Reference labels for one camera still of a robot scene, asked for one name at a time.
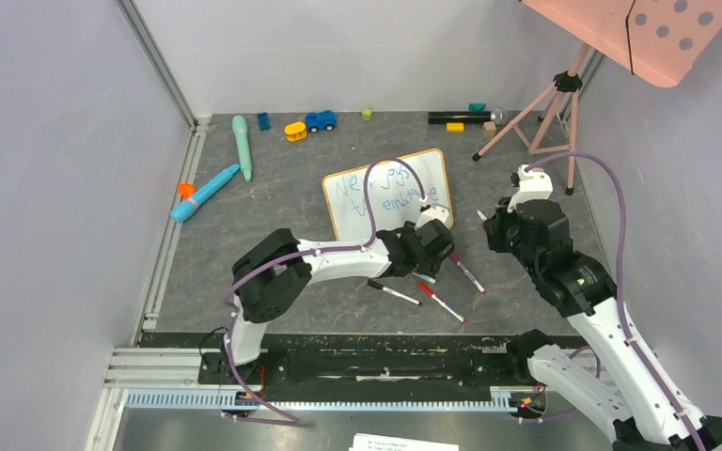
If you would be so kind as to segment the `white whiteboard wooden frame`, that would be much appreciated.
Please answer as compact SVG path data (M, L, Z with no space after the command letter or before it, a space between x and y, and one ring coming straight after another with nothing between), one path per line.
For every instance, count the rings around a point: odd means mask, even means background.
M448 210L447 227L453 227L452 204L447 183L444 154L430 148L403 155L406 162L379 163L369 175L368 190L362 182L367 168L359 166L323 178L322 188L338 241L366 240L371 235L365 199L370 204L378 230L390 230L420 214L419 198L425 193L431 205Z

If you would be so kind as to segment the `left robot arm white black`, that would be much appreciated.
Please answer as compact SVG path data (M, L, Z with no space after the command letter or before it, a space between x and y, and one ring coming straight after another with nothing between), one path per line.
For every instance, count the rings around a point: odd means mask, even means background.
M288 228L274 231L232 267L225 302L235 312L224 338L222 370L235 382L250 381L268 323L284 315L306 287L353 277L434 276L453 250L453 237L438 219L377 231L372 242L309 241Z

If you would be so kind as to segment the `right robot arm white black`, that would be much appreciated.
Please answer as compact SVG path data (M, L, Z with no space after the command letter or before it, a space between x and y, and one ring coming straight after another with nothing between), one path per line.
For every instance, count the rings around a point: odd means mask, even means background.
M507 345L505 368L518 383L547 385L583 413L615 450L714 450L722 417L706 415L648 350L616 284L595 258L573 248L569 220L552 200L497 202L483 222L488 246L517 258L542 299L585 339L607 370L607 385L534 329Z

